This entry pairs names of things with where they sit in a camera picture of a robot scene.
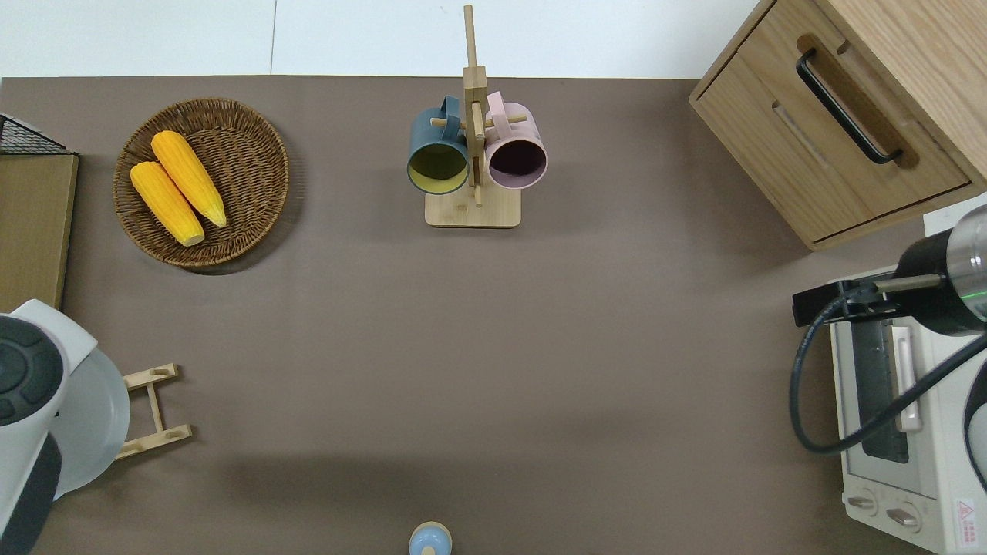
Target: wire rack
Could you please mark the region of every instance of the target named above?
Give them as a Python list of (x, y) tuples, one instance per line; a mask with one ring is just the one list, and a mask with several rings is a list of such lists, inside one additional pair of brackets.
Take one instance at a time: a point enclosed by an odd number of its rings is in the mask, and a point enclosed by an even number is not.
[(64, 145), (0, 114), (0, 154), (74, 154)]

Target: yellow corn cob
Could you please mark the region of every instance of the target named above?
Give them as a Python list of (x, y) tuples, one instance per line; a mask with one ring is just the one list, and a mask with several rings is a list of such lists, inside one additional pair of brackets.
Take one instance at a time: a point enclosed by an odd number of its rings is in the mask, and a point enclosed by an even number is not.
[(223, 199), (189, 142), (174, 131), (160, 131), (151, 139), (151, 149), (192, 207), (212, 223), (225, 227)]
[(202, 224), (161, 164), (141, 162), (130, 168), (130, 182), (154, 217), (179, 243), (190, 247), (205, 238)]

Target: pink mug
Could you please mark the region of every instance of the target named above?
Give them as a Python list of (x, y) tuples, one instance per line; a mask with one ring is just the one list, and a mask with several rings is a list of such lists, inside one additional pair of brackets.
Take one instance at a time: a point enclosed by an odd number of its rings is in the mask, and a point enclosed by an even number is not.
[[(548, 169), (548, 155), (531, 111), (523, 106), (503, 101), (500, 92), (487, 96), (491, 110), (487, 119), (493, 127), (487, 129), (487, 175), (494, 183), (508, 189), (526, 189), (538, 183)], [(512, 116), (525, 116), (525, 121), (511, 123)]]

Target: white wall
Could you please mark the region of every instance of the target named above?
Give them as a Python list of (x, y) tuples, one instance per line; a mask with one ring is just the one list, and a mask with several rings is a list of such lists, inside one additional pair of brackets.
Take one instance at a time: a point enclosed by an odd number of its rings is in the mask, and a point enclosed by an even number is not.
[[(491, 76), (698, 78), (757, 0), (474, 0)], [(459, 75), (463, 3), (0, 0), (0, 77)]]

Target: wicker basket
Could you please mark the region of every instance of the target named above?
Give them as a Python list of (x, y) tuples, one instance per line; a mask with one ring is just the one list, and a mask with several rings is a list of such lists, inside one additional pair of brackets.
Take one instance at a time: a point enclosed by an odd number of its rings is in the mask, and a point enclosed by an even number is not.
[[(226, 227), (199, 217), (205, 239), (183, 247), (148, 209), (130, 168), (154, 160), (151, 138), (170, 129), (185, 136), (223, 198)], [(277, 131), (254, 110), (228, 99), (195, 99), (159, 112), (138, 128), (116, 161), (114, 206), (126, 234), (145, 253), (183, 268), (229, 262), (269, 233), (288, 194), (288, 156)]]

